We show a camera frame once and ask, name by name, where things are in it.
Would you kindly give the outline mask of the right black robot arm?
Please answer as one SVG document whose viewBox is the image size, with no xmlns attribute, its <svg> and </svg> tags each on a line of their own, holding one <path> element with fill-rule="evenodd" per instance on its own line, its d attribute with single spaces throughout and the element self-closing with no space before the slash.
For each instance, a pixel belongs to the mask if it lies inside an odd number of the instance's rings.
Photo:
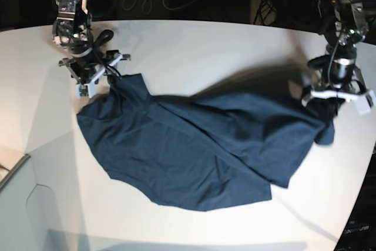
<svg viewBox="0 0 376 251">
<path fill-rule="evenodd" d="M 118 50 L 103 51 L 114 36 L 110 29 L 103 30 L 97 37 L 92 33 L 92 0 L 55 0 L 57 17 L 52 26 L 53 42 L 70 57 L 59 61 L 59 66 L 68 69 L 76 81 L 77 97 L 92 98 L 101 77 L 108 80 L 121 78 L 116 65 L 129 61 L 131 55 Z"/>
</svg>

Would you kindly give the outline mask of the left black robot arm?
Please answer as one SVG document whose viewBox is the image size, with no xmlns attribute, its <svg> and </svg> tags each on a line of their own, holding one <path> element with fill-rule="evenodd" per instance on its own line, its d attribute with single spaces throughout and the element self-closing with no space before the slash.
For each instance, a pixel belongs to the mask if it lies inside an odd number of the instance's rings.
<svg viewBox="0 0 376 251">
<path fill-rule="evenodd" d="M 322 19 L 320 34 L 327 40 L 326 52 L 308 61 L 317 79 L 305 88 L 303 106 L 317 106 L 333 119 L 346 102 L 354 102 L 360 115 L 375 105 L 356 65 L 357 44 L 365 39 L 368 22 L 361 0 L 317 0 Z"/>
</svg>

